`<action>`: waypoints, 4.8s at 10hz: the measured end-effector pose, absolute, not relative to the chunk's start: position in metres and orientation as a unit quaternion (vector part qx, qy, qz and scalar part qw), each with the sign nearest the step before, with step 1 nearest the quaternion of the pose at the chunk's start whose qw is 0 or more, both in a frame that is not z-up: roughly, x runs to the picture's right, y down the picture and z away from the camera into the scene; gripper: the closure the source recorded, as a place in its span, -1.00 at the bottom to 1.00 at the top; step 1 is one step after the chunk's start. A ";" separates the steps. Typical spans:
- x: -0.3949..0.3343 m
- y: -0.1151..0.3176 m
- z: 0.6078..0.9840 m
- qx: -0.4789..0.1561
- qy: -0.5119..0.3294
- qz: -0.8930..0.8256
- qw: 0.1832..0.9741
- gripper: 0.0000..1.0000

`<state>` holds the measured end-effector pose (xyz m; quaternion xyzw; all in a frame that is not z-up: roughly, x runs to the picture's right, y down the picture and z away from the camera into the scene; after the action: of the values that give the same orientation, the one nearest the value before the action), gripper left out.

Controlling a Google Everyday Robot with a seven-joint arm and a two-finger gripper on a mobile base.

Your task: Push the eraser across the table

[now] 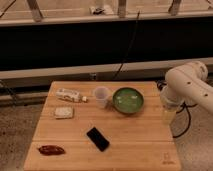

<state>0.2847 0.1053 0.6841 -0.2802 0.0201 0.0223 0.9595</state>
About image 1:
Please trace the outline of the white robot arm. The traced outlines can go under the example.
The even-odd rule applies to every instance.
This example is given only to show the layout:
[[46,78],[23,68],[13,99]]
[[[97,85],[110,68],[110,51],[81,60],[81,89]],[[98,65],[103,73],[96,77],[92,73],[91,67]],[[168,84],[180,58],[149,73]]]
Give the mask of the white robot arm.
[[213,87],[206,83],[208,69],[200,61],[189,62],[168,70],[166,85],[160,91],[162,122],[169,125],[180,107],[190,99],[213,114]]

